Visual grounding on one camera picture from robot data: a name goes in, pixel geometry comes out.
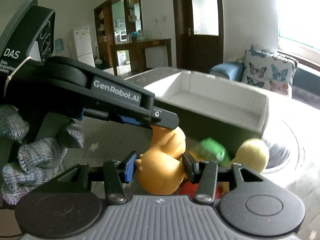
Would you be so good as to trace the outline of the grey knit gloved hand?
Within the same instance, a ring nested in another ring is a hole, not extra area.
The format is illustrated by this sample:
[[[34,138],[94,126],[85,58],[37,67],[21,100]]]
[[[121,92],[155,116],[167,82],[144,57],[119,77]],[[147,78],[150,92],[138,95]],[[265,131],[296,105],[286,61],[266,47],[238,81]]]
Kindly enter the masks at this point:
[[[82,148],[84,131],[72,119],[57,135],[18,147],[17,160],[1,167],[1,194],[8,205],[19,200],[40,185],[53,179],[69,148]]]

